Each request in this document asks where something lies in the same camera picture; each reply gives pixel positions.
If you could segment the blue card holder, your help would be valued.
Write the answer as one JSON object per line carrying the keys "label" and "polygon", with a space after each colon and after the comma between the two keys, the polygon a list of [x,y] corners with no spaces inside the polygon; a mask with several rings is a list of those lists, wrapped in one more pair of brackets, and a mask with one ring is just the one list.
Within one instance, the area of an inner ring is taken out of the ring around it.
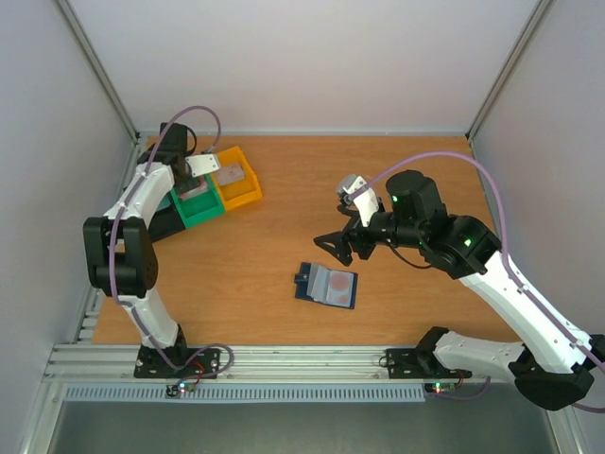
{"label": "blue card holder", "polygon": [[358,275],[337,271],[316,263],[302,262],[294,276],[297,300],[353,310],[356,302]]}

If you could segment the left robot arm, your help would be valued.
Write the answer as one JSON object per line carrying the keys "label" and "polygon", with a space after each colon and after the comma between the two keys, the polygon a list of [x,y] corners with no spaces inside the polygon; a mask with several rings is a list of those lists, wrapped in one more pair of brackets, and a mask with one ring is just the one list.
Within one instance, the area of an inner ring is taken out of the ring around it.
{"label": "left robot arm", "polygon": [[159,264],[148,225],[176,183],[192,176],[189,128],[163,123],[156,144],[138,160],[129,185],[101,217],[83,224],[91,285],[121,306],[139,331],[143,352],[169,376],[184,374],[190,353],[157,289]]}

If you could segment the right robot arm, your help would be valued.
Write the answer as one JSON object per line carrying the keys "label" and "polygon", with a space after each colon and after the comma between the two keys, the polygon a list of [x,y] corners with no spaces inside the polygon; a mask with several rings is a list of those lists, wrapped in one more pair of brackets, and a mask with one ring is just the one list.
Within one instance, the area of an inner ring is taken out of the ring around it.
{"label": "right robot arm", "polygon": [[350,175],[337,190],[338,210],[348,217],[315,244],[342,265],[367,260],[377,246],[415,249],[431,270],[443,271],[485,301],[516,333],[517,342],[480,340],[445,327],[430,328],[417,343],[411,366],[422,378],[446,371],[509,382],[545,410],[578,408],[604,360],[604,338],[577,328],[505,256],[502,241],[479,219],[451,215],[436,183],[417,170],[386,182],[386,210],[365,180]]}

